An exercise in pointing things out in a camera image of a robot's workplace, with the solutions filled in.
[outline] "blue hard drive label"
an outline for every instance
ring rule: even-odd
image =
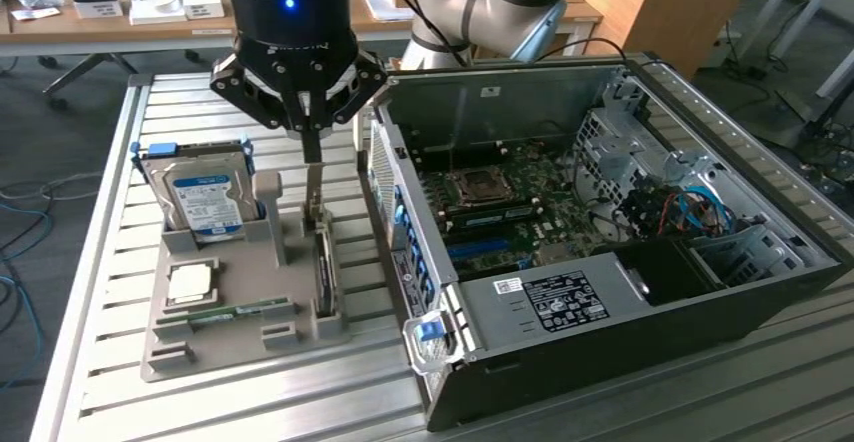
[[[184,218],[196,233],[216,236],[240,230],[240,207],[231,198],[227,175],[177,179],[172,185]]]
[[[557,332],[608,317],[608,311],[580,270],[525,282],[521,287],[543,329],[548,332]]]

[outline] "metal slotted surface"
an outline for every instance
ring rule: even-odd
[[[799,209],[854,248],[850,219],[667,69],[650,70]],[[228,107],[215,113],[189,109],[219,103],[207,90],[207,74],[156,77],[150,88],[128,94],[126,120],[120,120],[113,143],[121,163],[101,187],[114,197],[98,198],[33,440],[811,442],[854,433],[851,274],[735,343],[452,431],[424,432],[345,128],[323,142],[327,158],[336,162],[324,171],[324,194],[336,218],[347,307],[356,320],[352,342],[144,383],[138,359],[161,213],[124,163],[122,126],[129,138],[154,141],[253,134],[259,163],[283,174],[283,211],[296,210],[305,175],[299,146],[280,132],[257,130]],[[180,109],[180,117],[169,115],[169,106]],[[676,148],[696,146],[662,111],[652,113],[650,123]],[[96,272],[90,277],[88,269]]]

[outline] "floor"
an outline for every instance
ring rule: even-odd
[[[739,31],[750,23],[763,2],[764,0],[744,0],[732,21],[734,31]],[[764,41],[774,36],[774,30],[772,26],[763,34]],[[854,32],[827,20],[816,19],[804,35],[807,37],[792,46],[786,57],[790,72],[783,74],[771,71],[760,84],[768,90],[784,89],[808,99],[851,50]],[[223,52],[203,51],[204,60],[200,64],[187,61],[180,52],[129,55],[128,60],[141,72],[196,72],[207,70],[209,63]],[[383,55],[392,52],[393,50],[384,51]],[[58,60],[62,67],[69,67],[78,57],[60,57]],[[0,60],[0,70],[8,63],[8,59]],[[0,76],[0,107],[6,114],[0,123],[0,187],[25,181],[46,182],[74,173],[97,171],[102,167],[121,107],[124,72],[114,65],[104,64],[86,74],[62,91],[70,108],[61,113],[48,109],[40,97],[41,88],[56,75],[57,71],[38,66],[34,58],[24,58],[14,70]],[[695,83],[724,109],[738,107],[762,95],[758,90],[734,82],[716,70],[702,71]],[[780,124],[795,122],[794,116],[780,109],[775,98],[739,110],[736,119],[768,138],[779,132],[775,128]],[[854,101],[846,104],[838,120],[854,121]],[[786,151],[780,150],[779,154],[792,164],[798,164]],[[88,191],[93,186],[94,181],[88,181],[69,186],[68,192]],[[18,186],[14,189],[32,187]],[[840,205],[848,204],[842,191],[830,195],[838,197]],[[36,199],[17,206],[41,209],[44,202]],[[45,347],[22,384],[0,391],[0,407],[4,409],[0,411],[0,439],[8,442],[28,438],[93,202],[93,199],[57,202],[52,208],[53,228],[49,237],[12,261],[18,280],[32,296]],[[6,234],[16,234],[30,221],[30,216],[0,211],[0,239],[8,240],[10,235]],[[0,306],[0,321],[6,320],[12,305]],[[18,368],[29,363],[33,350],[33,328],[25,313],[21,313],[10,329],[0,335],[1,380],[13,377]]]

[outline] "hard drive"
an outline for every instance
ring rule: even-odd
[[[248,141],[136,145],[132,151],[168,229],[191,230],[201,243],[240,238],[244,222],[260,217]]]

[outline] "paper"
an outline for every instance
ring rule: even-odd
[[[376,20],[412,20],[415,16],[412,9],[395,7],[391,0],[364,0],[364,2],[368,4],[371,16]]]
[[[49,9],[37,9],[37,10],[13,10],[12,17],[16,20],[33,20],[41,19],[44,17],[49,17],[52,15],[58,15],[58,9],[50,7]]]

